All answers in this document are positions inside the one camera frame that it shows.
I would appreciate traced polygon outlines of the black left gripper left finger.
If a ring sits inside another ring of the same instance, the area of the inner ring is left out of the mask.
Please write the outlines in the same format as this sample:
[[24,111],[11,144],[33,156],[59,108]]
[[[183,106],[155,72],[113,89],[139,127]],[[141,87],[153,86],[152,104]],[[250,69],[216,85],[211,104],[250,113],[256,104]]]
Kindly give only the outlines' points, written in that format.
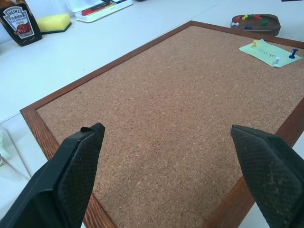
[[105,127],[67,137],[29,180],[0,221],[2,228],[79,228],[93,186]]

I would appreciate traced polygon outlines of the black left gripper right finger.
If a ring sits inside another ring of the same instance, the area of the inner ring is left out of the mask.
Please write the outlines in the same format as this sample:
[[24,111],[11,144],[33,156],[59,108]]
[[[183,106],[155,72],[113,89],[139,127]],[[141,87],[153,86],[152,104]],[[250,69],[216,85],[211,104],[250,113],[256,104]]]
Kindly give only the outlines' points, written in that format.
[[304,226],[304,161],[279,136],[233,125],[237,158],[257,206],[271,228]]

